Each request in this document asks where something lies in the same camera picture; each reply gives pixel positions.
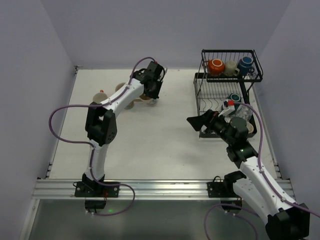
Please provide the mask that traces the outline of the salmon orange mug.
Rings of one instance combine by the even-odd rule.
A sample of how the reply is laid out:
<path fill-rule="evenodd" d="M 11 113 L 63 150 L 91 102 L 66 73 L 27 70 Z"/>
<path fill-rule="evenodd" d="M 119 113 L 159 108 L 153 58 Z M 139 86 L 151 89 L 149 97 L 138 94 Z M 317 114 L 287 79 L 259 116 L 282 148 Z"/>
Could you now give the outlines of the salmon orange mug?
<path fill-rule="evenodd" d="M 100 104 L 106 99 L 108 99 L 108 95 L 102 89 L 92 97 L 92 101 L 97 104 Z"/>

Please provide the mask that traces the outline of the tall floral white mug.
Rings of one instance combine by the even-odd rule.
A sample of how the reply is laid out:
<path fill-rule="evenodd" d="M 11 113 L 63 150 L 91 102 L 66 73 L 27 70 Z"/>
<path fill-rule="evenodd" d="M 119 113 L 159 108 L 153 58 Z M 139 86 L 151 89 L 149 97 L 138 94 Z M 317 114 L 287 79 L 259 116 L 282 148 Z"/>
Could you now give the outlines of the tall floral white mug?
<path fill-rule="evenodd" d="M 145 94 L 140 95 L 139 97 L 133 100 L 134 102 L 142 102 L 150 106 L 155 106 L 158 103 L 157 98 L 151 98 L 146 96 Z"/>

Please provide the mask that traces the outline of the dark teal mug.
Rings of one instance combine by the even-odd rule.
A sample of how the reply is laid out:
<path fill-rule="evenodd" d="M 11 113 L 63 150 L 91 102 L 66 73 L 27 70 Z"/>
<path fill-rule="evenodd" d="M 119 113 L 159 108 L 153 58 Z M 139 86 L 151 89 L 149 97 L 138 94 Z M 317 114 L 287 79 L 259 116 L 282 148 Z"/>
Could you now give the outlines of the dark teal mug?
<path fill-rule="evenodd" d="M 237 93 L 231 93 L 231 94 L 227 97 L 227 99 L 232 100 L 232 101 L 234 101 L 234 102 L 241 102 L 241 101 L 242 101 L 241 96 L 240 96 L 239 94 L 237 94 Z"/>

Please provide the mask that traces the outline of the cream floral mug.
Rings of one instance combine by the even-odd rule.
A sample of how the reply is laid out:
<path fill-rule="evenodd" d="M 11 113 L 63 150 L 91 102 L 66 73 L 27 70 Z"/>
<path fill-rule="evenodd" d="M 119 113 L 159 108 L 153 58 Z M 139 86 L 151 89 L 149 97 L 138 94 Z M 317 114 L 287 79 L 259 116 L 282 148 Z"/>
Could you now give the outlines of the cream floral mug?
<path fill-rule="evenodd" d="M 124 110 L 130 110 L 134 107 L 134 99 L 136 95 L 134 93 L 135 88 L 128 86 L 127 83 L 119 83 L 115 88 L 115 98 L 114 102 L 118 106 L 121 104 L 121 107 Z"/>

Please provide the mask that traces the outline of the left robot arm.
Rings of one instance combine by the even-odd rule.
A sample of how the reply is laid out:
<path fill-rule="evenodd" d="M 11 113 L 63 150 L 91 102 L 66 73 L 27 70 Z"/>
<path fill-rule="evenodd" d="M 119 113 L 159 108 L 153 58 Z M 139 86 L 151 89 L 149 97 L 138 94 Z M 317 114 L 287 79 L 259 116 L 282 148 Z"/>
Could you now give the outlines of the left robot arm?
<path fill-rule="evenodd" d="M 117 135 L 117 117 L 135 99 L 144 95 L 159 98 L 167 68 L 152 60 L 147 68 L 133 70 L 129 80 L 100 104 L 91 103 L 85 131 L 89 139 L 90 157 L 82 182 L 91 191 L 99 191 L 105 177 L 105 160 L 110 143 Z"/>

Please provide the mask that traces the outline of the blue mug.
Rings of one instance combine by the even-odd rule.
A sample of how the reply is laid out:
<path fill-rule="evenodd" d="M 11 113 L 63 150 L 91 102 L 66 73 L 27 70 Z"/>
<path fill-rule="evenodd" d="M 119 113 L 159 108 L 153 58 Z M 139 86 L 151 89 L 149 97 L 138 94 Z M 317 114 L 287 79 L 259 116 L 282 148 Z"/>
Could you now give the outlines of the blue mug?
<path fill-rule="evenodd" d="M 250 56 L 243 56 L 239 61 L 237 68 L 239 69 L 239 75 L 246 76 L 247 74 L 253 74 L 255 68 L 253 67 L 254 60 Z"/>

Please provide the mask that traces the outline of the small beige cup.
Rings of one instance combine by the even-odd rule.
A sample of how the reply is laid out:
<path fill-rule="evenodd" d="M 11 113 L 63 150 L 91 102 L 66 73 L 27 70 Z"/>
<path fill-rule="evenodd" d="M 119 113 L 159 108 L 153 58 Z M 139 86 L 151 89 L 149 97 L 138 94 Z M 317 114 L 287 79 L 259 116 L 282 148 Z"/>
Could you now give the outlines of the small beige cup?
<path fill-rule="evenodd" d="M 253 126 L 250 122 L 248 122 L 248 123 L 246 124 L 246 127 L 247 127 L 247 129 L 248 129 L 248 133 L 249 133 L 249 134 L 253 133 L 254 130 L 255 130 L 254 126 Z"/>

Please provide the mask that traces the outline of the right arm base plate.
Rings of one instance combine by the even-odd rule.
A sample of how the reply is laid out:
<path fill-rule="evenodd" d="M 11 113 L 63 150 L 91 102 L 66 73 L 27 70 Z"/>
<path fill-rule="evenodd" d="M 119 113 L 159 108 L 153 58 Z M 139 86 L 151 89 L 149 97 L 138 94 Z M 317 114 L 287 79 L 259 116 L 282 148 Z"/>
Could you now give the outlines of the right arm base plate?
<path fill-rule="evenodd" d="M 232 186 L 220 176 L 215 176 L 212 181 L 206 183 L 209 198 L 238 198 Z"/>

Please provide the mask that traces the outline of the aluminium mounting rail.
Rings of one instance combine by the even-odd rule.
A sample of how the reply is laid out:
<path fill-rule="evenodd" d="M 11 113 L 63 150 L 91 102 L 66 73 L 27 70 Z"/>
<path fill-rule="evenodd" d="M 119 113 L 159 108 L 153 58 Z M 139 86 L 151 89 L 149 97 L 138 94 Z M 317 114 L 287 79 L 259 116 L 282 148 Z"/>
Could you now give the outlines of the aluminium mounting rail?
<path fill-rule="evenodd" d="M 32 198 L 36 200 L 103 200 L 103 197 L 76 197 L 76 179 L 40 179 Z M 209 197 L 208 180 L 121 180 L 135 191 L 135 200 L 233 201 L 239 197 Z"/>

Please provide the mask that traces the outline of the beige mug upper shelf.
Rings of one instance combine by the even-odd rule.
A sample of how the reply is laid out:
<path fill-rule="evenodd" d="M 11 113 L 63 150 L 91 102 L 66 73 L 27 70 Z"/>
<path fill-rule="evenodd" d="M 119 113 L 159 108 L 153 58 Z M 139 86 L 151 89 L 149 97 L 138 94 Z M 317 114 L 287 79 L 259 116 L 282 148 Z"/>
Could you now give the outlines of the beige mug upper shelf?
<path fill-rule="evenodd" d="M 224 63 L 223 74 L 227 77 L 236 77 L 239 75 L 240 70 L 238 64 L 235 61 L 229 60 Z"/>

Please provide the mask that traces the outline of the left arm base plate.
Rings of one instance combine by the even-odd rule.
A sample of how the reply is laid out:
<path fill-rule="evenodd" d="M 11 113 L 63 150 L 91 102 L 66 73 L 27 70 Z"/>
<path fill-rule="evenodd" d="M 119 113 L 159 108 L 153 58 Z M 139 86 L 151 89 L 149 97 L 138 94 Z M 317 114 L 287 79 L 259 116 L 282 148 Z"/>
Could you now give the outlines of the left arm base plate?
<path fill-rule="evenodd" d="M 95 181 L 77 181 L 74 196 L 77 198 L 117 198 L 119 196 L 118 186 L 102 186 Z"/>

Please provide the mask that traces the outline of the orange round mug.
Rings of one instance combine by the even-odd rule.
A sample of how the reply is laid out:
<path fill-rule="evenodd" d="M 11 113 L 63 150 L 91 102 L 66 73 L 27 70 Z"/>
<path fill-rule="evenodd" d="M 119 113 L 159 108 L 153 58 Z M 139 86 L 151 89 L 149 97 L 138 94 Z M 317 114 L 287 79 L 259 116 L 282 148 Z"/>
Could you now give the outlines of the orange round mug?
<path fill-rule="evenodd" d="M 211 76 L 219 76 L 225 70 L 224 62 L 218 58 L 206 60 L 203 62 L 202 66 L 207 69 Z"/>

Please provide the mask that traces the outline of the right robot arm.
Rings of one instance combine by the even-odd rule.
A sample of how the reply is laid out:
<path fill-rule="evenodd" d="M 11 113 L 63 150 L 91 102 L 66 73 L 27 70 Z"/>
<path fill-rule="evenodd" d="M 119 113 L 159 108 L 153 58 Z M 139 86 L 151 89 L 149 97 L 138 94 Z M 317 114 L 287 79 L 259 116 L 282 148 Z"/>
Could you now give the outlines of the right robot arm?
<path fill-rule="evenodd" d="M 238 170 L 225 175 L 226 188 L 245 200 L 265 225 L 271 240 L 302 240 L 309 236 L 310 213 L 296 204 L 273 179 L 248 141 L 247 122 L 240 117 L 226 121 L 216 111 L 186 119 L 199 132 L 203 126 L 227 143 L 228 158 Z"/>

